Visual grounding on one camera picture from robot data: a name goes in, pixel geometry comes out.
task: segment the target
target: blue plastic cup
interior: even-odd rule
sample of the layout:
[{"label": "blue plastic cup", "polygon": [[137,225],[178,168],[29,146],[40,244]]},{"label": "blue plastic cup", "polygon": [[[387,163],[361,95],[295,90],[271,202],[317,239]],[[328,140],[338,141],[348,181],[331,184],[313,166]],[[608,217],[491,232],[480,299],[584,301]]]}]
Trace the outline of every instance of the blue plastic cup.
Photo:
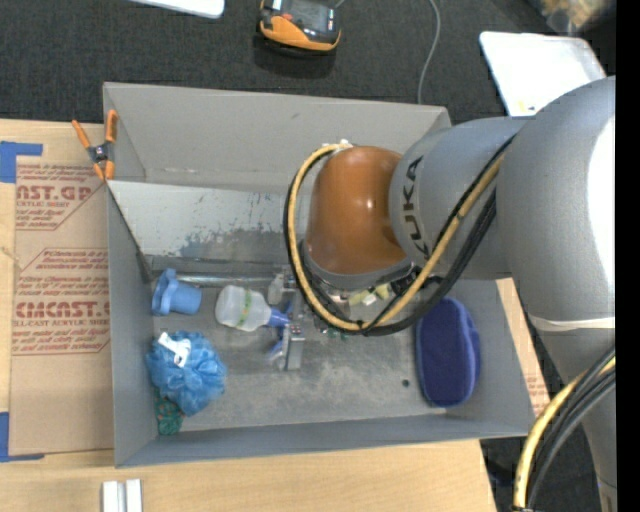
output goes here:
[{"label": "blue plastic cup", "polygon": [[156,316],[166,316],[169,312],[195,315],[202,302],[202,290],[176,279],[176,271],[166,269],[156,284],[151,302],[151,312]]}]

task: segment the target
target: orange clamp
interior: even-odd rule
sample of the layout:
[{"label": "orange clamp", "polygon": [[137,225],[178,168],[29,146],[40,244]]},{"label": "orange clamp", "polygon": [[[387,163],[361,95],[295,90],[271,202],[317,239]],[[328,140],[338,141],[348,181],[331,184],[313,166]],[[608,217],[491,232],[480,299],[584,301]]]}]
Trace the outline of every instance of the orange clamp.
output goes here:
[{"label": "orange clamp", "polygon": [[71,121],[82,147],[87,150],[93,161],[94,171],[102,181],[113,179],[115,174],[115,164],[110,158],[110,151],[117,139],[118,120],[118,113],[113,109],[109,110],[105,128],[105,142],[100,146],[92,146],[80,123],[75,119]]}]

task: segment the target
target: clear plastic bottle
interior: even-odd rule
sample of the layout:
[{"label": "clear plastic bottle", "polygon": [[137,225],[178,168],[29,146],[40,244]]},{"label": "clear plastic bottle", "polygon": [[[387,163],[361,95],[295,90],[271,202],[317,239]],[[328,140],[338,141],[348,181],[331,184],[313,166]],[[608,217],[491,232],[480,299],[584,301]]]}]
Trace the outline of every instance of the clear plastic bottle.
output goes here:
[{"label": "clear plastic bottle", "polygon": [[219,323],[247,332],[288,322],[286,315],[269,306],[261,293],[232,284],[218,295],[215,315]]},{"label": "clear plastic bottle", "polygon": [[282,290],[284,288],[284,275],[278,274],[271,281],[269,289],[267,291],[267,302],[272,306],[280,304],[282,302]]}]

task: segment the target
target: blue sponge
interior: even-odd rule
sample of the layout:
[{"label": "blue sponge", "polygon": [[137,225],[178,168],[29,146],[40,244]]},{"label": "blue sponge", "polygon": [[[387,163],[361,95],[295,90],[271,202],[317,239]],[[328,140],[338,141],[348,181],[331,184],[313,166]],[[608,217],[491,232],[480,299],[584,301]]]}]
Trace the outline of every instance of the blue sponge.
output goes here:
[{"label": "blue sponge", "polygon": [[445,297],[416,324],[416,363],[425,398],[438,407],[467,401],[480,374],[480,338],[469,312]]},{"label": "blue sponge", "polygon": [[224,393],[227,367],[202,333],[177,331],[170,339],[190,343],[183,366],[160,339],[153,341],[145,363],[160,397],[175,403],[186,416],[193,416]]}]

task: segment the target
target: black carpet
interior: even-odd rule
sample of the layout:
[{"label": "black carpet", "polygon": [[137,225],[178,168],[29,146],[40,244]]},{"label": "black carpet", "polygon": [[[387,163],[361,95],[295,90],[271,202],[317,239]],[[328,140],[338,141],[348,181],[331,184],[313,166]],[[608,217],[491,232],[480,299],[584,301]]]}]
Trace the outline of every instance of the black carpet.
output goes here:
[{"label": "black carpet", "polygon": [[[105,81],[417,102],[436,28],[427,0],[345,0],[336,54],[310,59],[279,55],[256,41],[258,3],[227,0],[221,19],[206,20],[127,0],[0,0],[0,117],[102,122]],[[505,115],[480,33],[550,28],[527,0],[438,3],[441,34],[422,103],[446,107],[454,124]],[[615,35],[611,40],[610,32],[601,32],[592,46],[615,73]],[[552,391],[559,390],[541,349],[540,358]],[[499,512],[510,510],[509,478],[522,441],[482,442]],[[558,455],[540,506],[600,512],[582,431]]]}]

